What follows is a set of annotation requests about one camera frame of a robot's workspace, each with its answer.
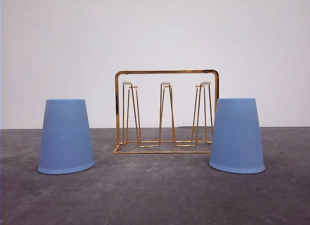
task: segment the white wall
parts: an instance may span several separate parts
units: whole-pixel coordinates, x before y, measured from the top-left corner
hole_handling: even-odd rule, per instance
[[[216,69],[220,97],[256,98],[261,126],[310,126],[309,34],[310,0],[1,0],[1,128],[41,128],[50,98],[115,127],[114,75],[141,69]],[[157,126],[158,87],[140,94]]]

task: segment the gray surface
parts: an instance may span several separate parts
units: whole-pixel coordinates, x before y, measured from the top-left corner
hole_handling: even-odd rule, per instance
[[[262,128],[254,175],[212,169],[209,154],[115,155],[114,129],[92,129],[93,168],[44,175],[40,136],[1,131],[2,225],[310,224],[310,128]]]

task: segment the gold wire rack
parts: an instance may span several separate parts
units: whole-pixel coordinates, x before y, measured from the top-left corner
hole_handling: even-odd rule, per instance
[[[176,147],[195,147],[198,143],[207,143],[211,144],[212,141],[208,140],[207,134],[207,124],[206,124],[206,88],[208,89],[209,96],[209,109],[210,109],[210,118],[211,118],[211,133],[213,133],[213,120],[212,120],[212,108],[211,108],[211,92],[209,81],[201,82],[199,85],[196,85],[196,99],[195,99],[195,108],[194,108],[194,118],[192,124],[191,140],[176,140],[175,137],[175,127],[174,127],[174,116],[173,116],[173,92],[172,85],[170,82],[162,82],[160,84],[160,108],[159,108],[159,136],[158,140],[143,140],[141,137],[141,126],[140,126],[140,111],[139,111],[139,98],[138,98],[138,87],[133,85],[129,81],[122,83],[123,87],[123,109],[122,109],[122,141],[121,141],[121,129],[120,129],[120,103],[119,103],[119,76],[120,75],[154,75],[154,74],[213,74],[215,77],[215,92],[214,92],[214,113],[217,107],[217,99],[219,97],[219,75],[216,70],[139,70],[139,71],[120,71],[115,75],[115,103],[116,103],[116,147],[114,148],[114,154],[160,154],[160,153],[210,153],[210,151],[195,151],[195,150],[142,150],[142,151],[124,151],[126,144],[136,143],[139,148],[153,148],[159,147],[161,143],[169,142],[173,143]],[[128,88],[127,94],[127,116],[126,116],[126,128],[125,128],[125,88]],[[199,111],[200,111],[200,98],[202,95],[204,97],[204,129],[205,129],[205,140],[198,140],[198,129],[199,129]],[[165,91],[169,91],[170,98],[170,109],[171,109],[171,129],[172,129],[172,140],[162,140],[161,131],[162,131],[162,116],[163,116],[163,106],[164,106],[164,96]],[[128,140],[128,110],[129,110],[129,98],[132,98],[132,106],[134,110],[134,119],[135,119],[135,130],[137,140]]]

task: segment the ribbed cup surface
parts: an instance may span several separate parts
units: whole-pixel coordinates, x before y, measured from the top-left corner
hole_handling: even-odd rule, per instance
[[[47,100],[38,171],[65,174],[93,165],[85,100]]]
[[[218,99],[209,165],[231,173],[265,170],[255,99]]]

